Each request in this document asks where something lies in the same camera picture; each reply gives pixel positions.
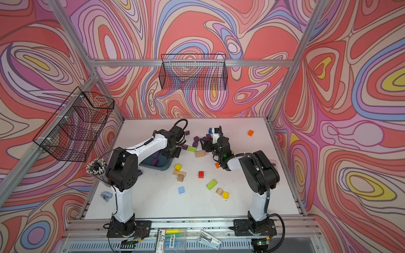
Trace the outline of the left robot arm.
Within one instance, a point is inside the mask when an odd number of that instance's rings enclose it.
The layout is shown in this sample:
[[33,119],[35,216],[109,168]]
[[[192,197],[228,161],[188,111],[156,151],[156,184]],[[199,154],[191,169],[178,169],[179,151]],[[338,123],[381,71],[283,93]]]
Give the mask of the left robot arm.
[[112,214],[107,237],[125,238],[149,236],[146,225],[138,226],[132,208],[132,187],[138,180],[138,165],[155,153],[167,159],[180,156],[185,144],[185,129],[188,120],[180,119],[167,131],[154,131],[152,136],[128,148],[113,150],[105,171],[108,183],[115,191],[116,211]]

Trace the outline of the purple triangular prism brick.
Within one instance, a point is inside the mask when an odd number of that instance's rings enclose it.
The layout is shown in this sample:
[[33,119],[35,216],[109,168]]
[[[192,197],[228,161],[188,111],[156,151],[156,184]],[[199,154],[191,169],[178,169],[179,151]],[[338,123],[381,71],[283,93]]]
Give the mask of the purple triangular prism brick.
[[158,159],[154,159],[154,160],[152,161],[151,165],[154,166],[154,167],[156,167],[156,166],[158,165],[158,163],[159,163],[159,160],[158,160]]

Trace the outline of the teal plastic storage bin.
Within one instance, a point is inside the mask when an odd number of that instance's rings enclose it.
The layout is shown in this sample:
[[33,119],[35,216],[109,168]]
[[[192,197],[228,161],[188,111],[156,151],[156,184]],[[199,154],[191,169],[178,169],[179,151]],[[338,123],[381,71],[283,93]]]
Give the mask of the teal plastic storage bin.
[[167,169],[169,169],[172,161],[173,158],[166,157],[160,151],[158,151],[142,161],[140,163],[140,166],[159,171],[166,171]]

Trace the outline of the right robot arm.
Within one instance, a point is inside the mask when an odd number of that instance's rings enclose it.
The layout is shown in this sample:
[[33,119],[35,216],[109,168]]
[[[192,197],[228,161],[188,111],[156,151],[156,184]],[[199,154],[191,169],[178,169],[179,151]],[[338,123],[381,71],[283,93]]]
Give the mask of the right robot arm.
[[230,230],[236,236],[277,235],[273,217],[268,213],[271,191],[280,181],[278,171],[263,151],[234,154],[229,138],[222,133],[219,126],[213,130],[212,137],[203,137],[200,144],[205,152],[212,153],[219,167],[226,171],[242,171],[248,186],[253,192],[252,204],[247,218],[235,219]]

